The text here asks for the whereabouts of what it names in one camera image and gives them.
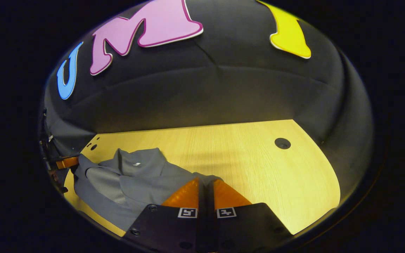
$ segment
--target black background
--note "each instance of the black background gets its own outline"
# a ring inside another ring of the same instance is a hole
[[[0,1],[0,252],[125,252],[63,208],[40,161],[36,122],[41,90],[59,58],[135,3]],[[273,3],[342,48],[387,129],[387,159],[368,196],[299,252],[405,252],[405,1]]]

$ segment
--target letter m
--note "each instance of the letter m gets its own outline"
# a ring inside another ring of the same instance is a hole
[[[106,42],[121,56],[127,55],[142,22],[143,34],[137,41],[141,47],[185,40],[203,32],[203,25],[190,19],[185,0],[153,0],[132,18],[117,17],[96,30],[90,74],[95,76],[111,64],[113,56],[106,52]]]

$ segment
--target yellow letter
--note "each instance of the yellow letter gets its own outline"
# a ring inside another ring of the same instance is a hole
[[[280,50],[309,59],[311,51],[306,45],[306,40],[297,18],[272,5],[259,0],[256,1],[266,5],[275,18],[277,32],[270,35],[271,44]]]

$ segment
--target blue letter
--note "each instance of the blue letter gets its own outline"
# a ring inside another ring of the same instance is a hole
[[[66,84],[63,82],[63,66],[66,63],[66,60],[62,63],[59,70],[57,71],[57,88],[59,89],[59,95],[62,99],[68,99],[73,93],[74,84],[76,83],[76,63],[77,63],[77,51],[82,46],[81,42],[77,45],[76,48],[70,53],[70,66],[69,66],[69,77]]]

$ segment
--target light wood surface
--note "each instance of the light wood surface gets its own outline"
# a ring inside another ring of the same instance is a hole
[[[276,147],[277,138],[288,139],[291,147]],[[336,207],[340,200],[339,182],[331,164],[294,120],[98,134],[90,143],[82,154],[95,163],[112,159],[118,148],[133,152],[158,147],[169,162],[190,172],[220,176],[252,203],[267,203],[292,234]],[[72,181],[69,173],[66,199],[123,235],[76,196]]]

